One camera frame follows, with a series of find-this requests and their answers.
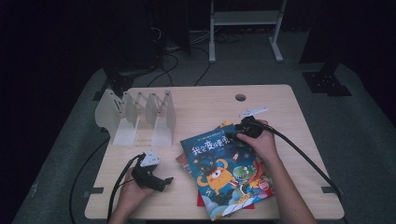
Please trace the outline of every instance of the person's right hand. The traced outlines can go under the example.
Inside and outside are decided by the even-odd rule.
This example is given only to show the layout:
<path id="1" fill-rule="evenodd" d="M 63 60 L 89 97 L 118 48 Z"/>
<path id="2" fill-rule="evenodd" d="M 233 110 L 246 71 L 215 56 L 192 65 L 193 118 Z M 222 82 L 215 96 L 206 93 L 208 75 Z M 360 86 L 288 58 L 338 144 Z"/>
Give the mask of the person's right hand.
<path id="1" fill-rule="evenodd" d="M 268 125 L 266 120 L 259 120 L 258 122 Z M 266 130 L 262 131 L 262 134 L 257 138 L 251 138 L 245 134 L 239 133 L 236 135 L 240 140 L 248 143 L 256 153 L 262 158 L 266 163 L 268 161 L 279 160 L 279 155 L 277 154 L 275 137 L 273 133 Z"/>

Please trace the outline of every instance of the book cover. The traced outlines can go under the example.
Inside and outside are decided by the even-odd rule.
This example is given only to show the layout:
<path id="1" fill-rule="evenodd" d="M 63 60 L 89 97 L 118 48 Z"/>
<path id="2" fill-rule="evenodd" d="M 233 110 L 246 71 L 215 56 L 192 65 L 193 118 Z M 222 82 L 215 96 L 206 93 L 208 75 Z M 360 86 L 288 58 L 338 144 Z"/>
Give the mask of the book cover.
<path id="1" fill-rule="evenodd" d="M 178 164 L 191 176 L 193 177 L 191 170 L 190 170 L 190 166 L 189 166 L 189 162 L 187 161 L 187 157 L 186 157 L 186 153 L 181 153 L 177 158 L 176 161 L 178 162 Z M 198 190 L 198 194 L 197 194 L 197 206 L 205 206 L 204 200 L 202 199 L 202 195 L 201 192 Z M 254 209 L 254 204 L 251 204 L 247 207 L 244 207 L 246 209 Z"/>
<path id="2" fill-rule="evenodd" d="M 232 142 L 233 125 L 180 141 L 210 219 L 274 194 L 265 165 L 249 146 Z"/>
<path id="3" fill-rule="evenodd" d="M 228 125 L 232 125 L 233 123 L 226 119 L 224 120 L 218 127 L 218 128 L 222 128 L 224 126 L 228 126 Z M 176 157 L 176 161 L 178 162 L 178 164 L 183 167 L 183 169 L 189 173 L 189 175 L 192 176 L 191 170 L 190 170 L 190 166 L 189 166 L 189 162 L 187 161 L 187 157 L 186 154 L 184 152 L 182 152 L 179 156 Z"/>

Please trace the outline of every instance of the orange cartoon character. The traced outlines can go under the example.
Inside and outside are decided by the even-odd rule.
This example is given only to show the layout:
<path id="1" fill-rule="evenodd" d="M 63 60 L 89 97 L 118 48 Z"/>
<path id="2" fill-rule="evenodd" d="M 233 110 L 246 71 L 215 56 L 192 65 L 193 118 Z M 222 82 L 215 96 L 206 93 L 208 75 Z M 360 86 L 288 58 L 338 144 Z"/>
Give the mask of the orange cartoon character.
<path id="1" fill-rule="evenodd" d="M 213 167 L 212 169 L 206 170 L 207 183 L 202 181 L 202 177 L 198 176 L 197 183 L 201 187 L 208 186 L 212 188 L 216 195 L 219 195 L 219 190 L 224 188 L 227 184 L 235 183 L 235 177 L 227 170 L 228 162 L 224 159 L 218 159 L 216 162 L 221 161 L 223 167 Z"/>

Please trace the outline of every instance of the metal rack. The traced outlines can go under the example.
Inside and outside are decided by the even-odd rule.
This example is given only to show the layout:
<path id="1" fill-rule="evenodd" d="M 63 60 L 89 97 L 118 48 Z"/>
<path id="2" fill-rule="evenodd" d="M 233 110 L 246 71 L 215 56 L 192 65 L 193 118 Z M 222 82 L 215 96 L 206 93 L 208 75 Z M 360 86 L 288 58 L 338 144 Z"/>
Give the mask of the metal rack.
<path id="1" fill-rule="evenodd" d="M 215 11 L 214 1 L 210 6 L 210 41 L 209 41 L 209 61 L 216 62 L 215 51 L 215 26 L 219 25 L 258 25 L 258 24 L 274 24 L 276 26 L 273 36 L 269 37 L 269 41 L 278 63 L 283 62 L 283 57 L 277 46 L 277 37 L 282 23 L 285 6 L 287 0 L 282 0 L 280 10 L 265 11 Z"/>

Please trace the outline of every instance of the person's left hand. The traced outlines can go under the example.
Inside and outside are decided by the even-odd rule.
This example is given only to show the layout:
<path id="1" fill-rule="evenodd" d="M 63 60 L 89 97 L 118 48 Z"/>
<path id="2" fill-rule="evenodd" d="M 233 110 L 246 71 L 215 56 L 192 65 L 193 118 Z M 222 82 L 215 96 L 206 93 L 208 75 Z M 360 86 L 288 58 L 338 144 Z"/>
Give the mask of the person's left hand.
<path id="1" fill-rule="evenodd" d="M 132 170 L 128 169 L 120 189 L 119 202 L 114 210 L 109 223 L 122 223 L 128 219 L 132 212 L 152 193 L 154 189 L 140 188 L 132 179 Z"/>

